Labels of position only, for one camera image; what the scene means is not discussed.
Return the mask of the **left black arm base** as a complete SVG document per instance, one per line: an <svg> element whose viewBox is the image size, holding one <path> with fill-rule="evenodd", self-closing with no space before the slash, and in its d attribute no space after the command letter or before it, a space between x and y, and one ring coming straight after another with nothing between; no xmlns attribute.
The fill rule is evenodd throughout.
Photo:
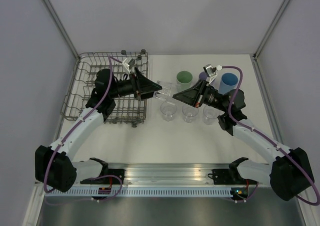
<svg viewBox="0 0 320 226"><path fill-rule="evenodd" d="M97 177L91 177L80 181L83 185L120 185L120 180L124 182L125 179L125 169L104 169Z"/></svg>

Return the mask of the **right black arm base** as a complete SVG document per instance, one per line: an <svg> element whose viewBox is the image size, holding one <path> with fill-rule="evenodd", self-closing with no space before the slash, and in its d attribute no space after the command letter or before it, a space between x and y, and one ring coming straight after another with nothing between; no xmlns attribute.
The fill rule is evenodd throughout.
<svg viewBox="0 0 320 226"><path fill-rule="evenodd" d="M255 185L256 181L243 178L233 178L228 169L212 169L207 175L214 185Z"/></svg>

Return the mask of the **purple plastic cup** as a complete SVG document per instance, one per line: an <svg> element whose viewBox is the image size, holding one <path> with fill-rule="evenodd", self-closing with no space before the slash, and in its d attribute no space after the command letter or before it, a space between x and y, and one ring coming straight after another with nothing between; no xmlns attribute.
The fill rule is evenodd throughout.
<svg viewBox="0 0 320 226"><path fill-rule="evenodd" d="M198 78L199 78L199 80L204 80L204 81L206 81L207 80L207 74L203 71L203 72L201 72L200 74L199 74L199 76L198 76Z"/></svg>

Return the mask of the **blue plastic cup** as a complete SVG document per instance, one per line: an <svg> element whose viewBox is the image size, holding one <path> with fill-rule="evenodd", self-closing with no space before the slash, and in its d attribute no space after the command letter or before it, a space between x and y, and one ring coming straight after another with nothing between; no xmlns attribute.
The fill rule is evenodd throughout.
<svg viewBox="0 0 320 226"><path fill-rule="evenodd" d="M225 73L222 75L220 84L219 84L219 93L225 94L236 88L238 85L238 77L233 73Z"/></svg>

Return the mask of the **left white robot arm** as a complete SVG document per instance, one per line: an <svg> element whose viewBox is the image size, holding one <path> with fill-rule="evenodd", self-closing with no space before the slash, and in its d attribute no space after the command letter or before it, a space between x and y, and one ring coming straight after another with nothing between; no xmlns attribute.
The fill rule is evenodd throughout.
<svg viewBox="0 0 320 226"><path fill-rule="evenodd" d="M115 99L133 95L137 100L147 100L162 87L146 78L137 68L126 80L116 80L113 69L106 68L96 74L90 99L71 129L49 146L39 146L35 151L35 178L48 187L68 191L74 183L94 180L104 184L109 179L108 164L98 158L74 162L73 159L92 132L103 125L116 107Z"/></svg>

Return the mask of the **clear glass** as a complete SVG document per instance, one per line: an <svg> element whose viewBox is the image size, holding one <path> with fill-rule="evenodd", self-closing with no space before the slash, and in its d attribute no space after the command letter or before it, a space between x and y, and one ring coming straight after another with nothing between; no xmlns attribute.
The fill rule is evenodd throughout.
<svg viewBox="0 0 320 226"><path fill-rule="evenodd" d="M218 117L218 111L212 107L205 106L203 109L202 121L206 125L212 125Z"/></svg>
<svg viewBox="0 0 320 226"><path fill-rule="evenodd" d="M192 106L184 104L182 106L182 119L186 123L192 123L197 119L197 116L199 114L199 110L197 108L194 108Z"/></svg>
<svg viewBox="0 0 320 226"><path fill-rule="evenodd" d="M178 84L165 82L165 81L157 81L158 85L162 87L161 90L156 91L153 94L153 98L160 100L162 102L168 102L172 104L177 104L178 101L173 99L173 95L178 93L181 87Z"/></svg>
<svg viewBox="0 0 320 226"><path fill-rule="evenodd" d="M177 106L171 102L163 102L160 106L161 116L162 118L167 121L173 121L177 114Z"/></svg>

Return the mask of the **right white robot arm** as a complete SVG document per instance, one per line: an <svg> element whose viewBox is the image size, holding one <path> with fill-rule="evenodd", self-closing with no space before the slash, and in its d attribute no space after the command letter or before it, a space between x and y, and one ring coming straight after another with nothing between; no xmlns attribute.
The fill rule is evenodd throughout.
<svg viewBox="0 0 320 226"><path fill-rule="evenodd" d="M199 108L202 105L223 112L218 116L222 130L249 145L262 156L266 163L257 163L246 157L239 158L229 165L228 178L235 184L244 179L263 183L272 188L278 197L289 201L309 187L316 198L320 197L307 153L301 148L292 149L268 137L242 113L245 107L244 92L238 88L226 94L199 80L193 87L173 95L186 105Z"/></svg>

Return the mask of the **green plastic cup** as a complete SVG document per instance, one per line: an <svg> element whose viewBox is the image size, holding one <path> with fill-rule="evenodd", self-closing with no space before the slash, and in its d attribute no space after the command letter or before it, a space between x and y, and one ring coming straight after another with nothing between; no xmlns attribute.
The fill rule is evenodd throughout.
<svg viewBox="0 0 320 226"><path fill-rule="evenodd" d="M188 71L180 71L176 75L176 81L178 85L190 87L193 80L193 75Z"/></svg>

